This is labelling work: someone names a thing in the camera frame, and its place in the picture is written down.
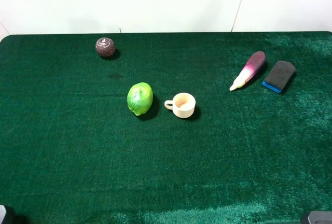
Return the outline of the dark purple round fruit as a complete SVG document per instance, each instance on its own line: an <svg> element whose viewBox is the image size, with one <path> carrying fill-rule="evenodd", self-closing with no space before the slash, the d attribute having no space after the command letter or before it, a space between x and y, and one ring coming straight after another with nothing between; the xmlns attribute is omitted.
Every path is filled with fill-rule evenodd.
<svg viewBox="0 0 332 224"><path fill-rule="evenodd" d="M101 57L111 57L115 53L116 48L112 39L101 37L95 43L95 50Z"/></svg>

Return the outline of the purple white eggplant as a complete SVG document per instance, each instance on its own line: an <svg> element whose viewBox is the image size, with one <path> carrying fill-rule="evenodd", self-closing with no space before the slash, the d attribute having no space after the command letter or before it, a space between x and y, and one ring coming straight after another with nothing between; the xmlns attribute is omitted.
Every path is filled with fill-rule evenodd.
<svg viewBox="0 0 332 224"><path fill-rule="evenodd" d="M235 89L241 88L244 86L249 80L251 80L256 73L261 69L266 60L266 55L262 51L257 51L251 55L248 59L245 66L242 68L239 75L233 81L233 84L229 88L230 91L234 91Z"/></svg>

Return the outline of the cream small cup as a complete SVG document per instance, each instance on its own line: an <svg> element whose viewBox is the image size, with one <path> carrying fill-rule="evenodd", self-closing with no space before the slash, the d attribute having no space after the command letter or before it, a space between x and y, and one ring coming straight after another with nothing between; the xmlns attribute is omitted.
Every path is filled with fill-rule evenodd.
<svg viewBox="0 0 332 224"><path fill-rule="evenodd" d="M166 100L164 106L179 118L185 119L192 116L195 110L195 98L186 92L176 94L172 100Z"/></svg>

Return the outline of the black blue board eraser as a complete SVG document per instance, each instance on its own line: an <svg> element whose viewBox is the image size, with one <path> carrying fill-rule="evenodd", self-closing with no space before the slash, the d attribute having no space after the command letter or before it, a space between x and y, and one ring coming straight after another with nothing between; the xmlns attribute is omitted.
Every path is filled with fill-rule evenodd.
<svg viewBox="0 0 332 224"><path fill-rule="evenodd" d="M291 62L279 60L263 80L262 85L275 93L281 93L295 71L296 68Z"/></svg>

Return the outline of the green velvet table cloth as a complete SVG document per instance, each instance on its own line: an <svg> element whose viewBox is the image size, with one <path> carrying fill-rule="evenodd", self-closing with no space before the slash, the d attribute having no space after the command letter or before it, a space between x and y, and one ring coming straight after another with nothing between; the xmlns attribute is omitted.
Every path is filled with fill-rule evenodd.
<svg viewBox="0 0 332 224"><path fill-rule="evenodd" d="M14 223L273 223L331 210L331 33L10 35L1 204ZM266 60L241 88L251 55ZM295 73L262 85L274 64ZM130 88L153 103L136 116ZM164 106L186 92L189 118Z"/></svg>

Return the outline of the green lime fruit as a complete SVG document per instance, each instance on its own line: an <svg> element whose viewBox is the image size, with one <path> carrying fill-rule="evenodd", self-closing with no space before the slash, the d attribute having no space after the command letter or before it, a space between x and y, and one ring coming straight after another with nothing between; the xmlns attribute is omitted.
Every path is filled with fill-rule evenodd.
<svg viewBox="0 0 332 224"><path fill-rule="evenodd" d="M153 103L153 91L145 82L133 85L127 95L127 105L136 116L147 113Z"/></svg>

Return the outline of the grey device bottom right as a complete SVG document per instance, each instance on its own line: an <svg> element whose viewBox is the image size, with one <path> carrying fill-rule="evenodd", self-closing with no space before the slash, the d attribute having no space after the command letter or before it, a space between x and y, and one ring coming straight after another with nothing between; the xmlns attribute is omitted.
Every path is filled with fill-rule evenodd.
<svg viewBox="0 0 332 224"><path fill-rule="evenodd" d="M331 224L331 211L311 211L302 215L301 224Z"/></svg>

